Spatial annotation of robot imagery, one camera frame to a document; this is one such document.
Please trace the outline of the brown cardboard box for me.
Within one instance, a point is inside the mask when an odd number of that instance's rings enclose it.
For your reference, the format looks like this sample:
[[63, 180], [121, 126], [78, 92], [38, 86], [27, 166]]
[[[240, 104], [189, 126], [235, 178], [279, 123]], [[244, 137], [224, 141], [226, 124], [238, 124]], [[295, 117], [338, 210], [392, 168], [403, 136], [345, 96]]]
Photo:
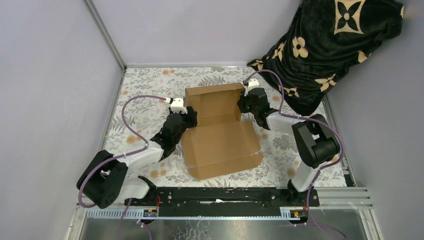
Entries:
[[252, 121], [242, 121], [237, 105], [241, 83], [186, 88], [188, 106], [197, 112], [197, 126], [182, 138], [182, 155], [189, 174], [197, 180], [258, 167], [263, 161]]

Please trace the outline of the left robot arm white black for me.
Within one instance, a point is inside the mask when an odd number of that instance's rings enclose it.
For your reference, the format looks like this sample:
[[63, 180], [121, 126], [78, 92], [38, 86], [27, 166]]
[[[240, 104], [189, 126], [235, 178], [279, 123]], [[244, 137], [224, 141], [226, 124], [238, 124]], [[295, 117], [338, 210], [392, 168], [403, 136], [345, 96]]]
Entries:
[[158, 163], [169, 157], [180, 142], [183, 133], [197, 126], [197, 112], [192, 106], [170, 113], [161, 129], [145, 146], [128, 153], [114, 155], [103, 149], [96, 153], [76, 183], [79, 204], [88, 197], [91, 207], [105, 209], [115, 201], [137, 199], [148, 206], [155, 200], [154, 184], [146, 177], [127, 179], [131, 170]]

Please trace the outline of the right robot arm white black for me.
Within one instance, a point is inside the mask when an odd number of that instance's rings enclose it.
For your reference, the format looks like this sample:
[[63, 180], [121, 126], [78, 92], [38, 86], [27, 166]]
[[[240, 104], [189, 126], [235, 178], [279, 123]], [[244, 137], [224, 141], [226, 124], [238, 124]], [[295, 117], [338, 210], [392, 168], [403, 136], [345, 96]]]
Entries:
[[310, 117], [283, 114], [270, 107], [262, 87], [243, 90], [237, 105], [242, 113], [251, 113], [261, 128], [294, 136], [301, 163], [296, 175], [287, 184], [286, 198], [293, 206], [301, 205], [307, 199], [306, 191], [320, 167], [341, 151], [337, 136], [329, 128], [325, 117], [321, 114]]

